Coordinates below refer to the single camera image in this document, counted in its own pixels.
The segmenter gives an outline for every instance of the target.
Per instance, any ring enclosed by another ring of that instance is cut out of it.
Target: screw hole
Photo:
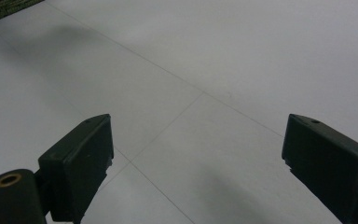
[[[0,188],[6,188],[19,182],[21,179],[20,174],[4,175],[0,178]]]

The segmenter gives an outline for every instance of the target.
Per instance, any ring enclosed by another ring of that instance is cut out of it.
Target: white floor
[[[358,2],[47,0],[0,20],[0,174],[103,113],[116,157],[82,223],[339,223],[281,151],[290,113],[358,141]]]

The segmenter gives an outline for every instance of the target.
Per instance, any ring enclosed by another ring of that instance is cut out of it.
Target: gray floor
[[[281,151],[290,113],[358,141],[358,2],[47,0],[0,20],[0,174],[103,113],[116,157],[83,223],[339,223]]]

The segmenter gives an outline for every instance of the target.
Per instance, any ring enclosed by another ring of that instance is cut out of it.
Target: floor
[[[104,113],[116,157],[82,223],[339,223],[281,151],[290,113],[358,141],[358,2],[47,0],[0,20],[0,174]]]

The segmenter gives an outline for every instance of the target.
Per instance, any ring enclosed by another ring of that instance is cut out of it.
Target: green object
[[[0,19],[42,1],[43,0],[0,0]]]

